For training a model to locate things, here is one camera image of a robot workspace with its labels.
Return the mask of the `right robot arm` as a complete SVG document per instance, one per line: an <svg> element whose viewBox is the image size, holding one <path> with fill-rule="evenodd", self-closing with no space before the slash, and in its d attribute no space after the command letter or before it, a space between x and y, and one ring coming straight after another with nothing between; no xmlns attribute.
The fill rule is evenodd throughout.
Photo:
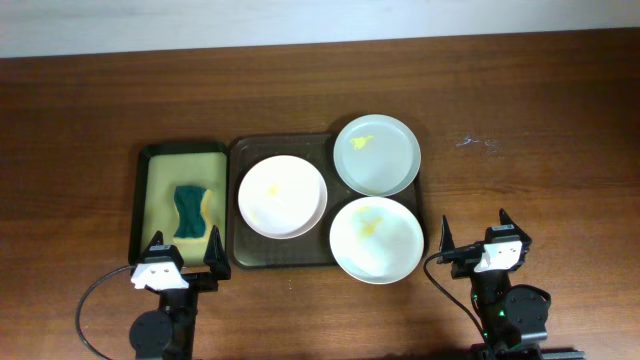
<svg viewBox="0 0 640 360"><path fill-rule="evenodd" d="M448 220L442 219L439 264L450 264L451 277L471 282L470 308L463 311L479 329L483 342L471 347L472 359L584 359L574 349L543 350L551 295L534 286L513 285L509 274L525 262L532 244L506 213L486 229L482 241L457 247Z"/></svg>

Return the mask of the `green and yellow sponge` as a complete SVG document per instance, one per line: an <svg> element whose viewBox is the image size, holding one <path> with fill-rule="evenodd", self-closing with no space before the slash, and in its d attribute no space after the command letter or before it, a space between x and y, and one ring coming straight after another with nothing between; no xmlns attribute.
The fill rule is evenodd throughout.
<svg viewBox="0 0 640 360"><path fill-rule="evenodd" d="M213 220L210 211L212 191L195 185L175 188L174 208L178 216L173 239L178 242L204 243L209 239Z"/></svg>

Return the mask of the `white plate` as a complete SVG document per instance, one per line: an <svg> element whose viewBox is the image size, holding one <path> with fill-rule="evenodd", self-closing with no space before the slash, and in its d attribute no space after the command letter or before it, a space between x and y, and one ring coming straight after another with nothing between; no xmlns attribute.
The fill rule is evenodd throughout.
<svg viewBox="0 0 640 360"><path fill-rule="evenodd" d="M417 217L404 205L385 197L363 197L345 205L332 221L329 242L342 270L374 285L407 277L425 248Z"/></svg>
<svg viewBox="0 0 640 360"><path fill-rule="evenodd" d="M328 204L328 188L309 161L277 155L255 164L245 174L237 204L242 218L258 234L291 239L310 231Z"/></svg>

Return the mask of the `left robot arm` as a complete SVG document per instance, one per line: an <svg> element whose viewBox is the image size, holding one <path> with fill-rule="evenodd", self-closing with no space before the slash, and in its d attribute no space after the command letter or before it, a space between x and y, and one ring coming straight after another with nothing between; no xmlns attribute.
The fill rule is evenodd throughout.
<svg viewBox="0 0 640 360"><path fill-rule="evenodd" d="M175 245L163 243L158 231L144 249L131 275L136 289L159 296L158 308L131 325L129 341L137 359L190 359L193 353L198 297L216 292L231 278L231 268L219 229L213 227L204 252L207 272L183 274L184 260Z"/></svg>

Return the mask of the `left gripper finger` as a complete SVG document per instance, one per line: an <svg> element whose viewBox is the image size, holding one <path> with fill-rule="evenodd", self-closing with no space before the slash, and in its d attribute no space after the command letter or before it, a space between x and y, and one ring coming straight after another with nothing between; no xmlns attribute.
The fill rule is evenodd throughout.
<svg viewBox="0 0 640 360"><path fill-rule="evenodd" d="M216 280L231 279L231 267L222 246L219 228L216 225L212 226L203 263L209 267L210 273Z"/></svg>
<svg viewBox="0 0 640 360"><path fill-rule="evenodd" d="M177 268L182 268L184 259L179 249L173 245L164 243L164 236L161 231L157 231L146 248L137 258L138 264L171 262Z"/></svg>

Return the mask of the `pale grey plate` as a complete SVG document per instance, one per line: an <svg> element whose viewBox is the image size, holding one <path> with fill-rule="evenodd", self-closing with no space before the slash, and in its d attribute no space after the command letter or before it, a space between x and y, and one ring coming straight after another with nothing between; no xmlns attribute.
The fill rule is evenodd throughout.
<svg viewBox="0 0 640 360"><path fill-rule="evenodd" d="M366 196L391 196L417 177L421 149L400 120L369 114L349 122L337 135L333 162L342 181Z"/></svg>

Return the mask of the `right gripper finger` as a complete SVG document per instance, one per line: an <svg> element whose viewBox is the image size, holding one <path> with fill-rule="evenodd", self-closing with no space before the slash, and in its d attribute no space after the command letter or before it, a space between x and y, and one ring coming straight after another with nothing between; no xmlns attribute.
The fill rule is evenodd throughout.
<svg viewBox="0 0 640 360"><path fill-rule="evenodd" d="M442 256L448 256L452 251L455 250L455 244L453 241L453 236L451 233L451 229L445 215L442 216L441 222L441 238L439 244L439 252Z"/></svg>
<svg viewBox="0 0 640 360"><path fill-rule="evenodd" d="M528 250L532 239L527 235L507 214L504 208L499 210L499 225L491 226L485 231L484 241L489 244L499 242L516 241L522 243L522 249Z"/></svg>

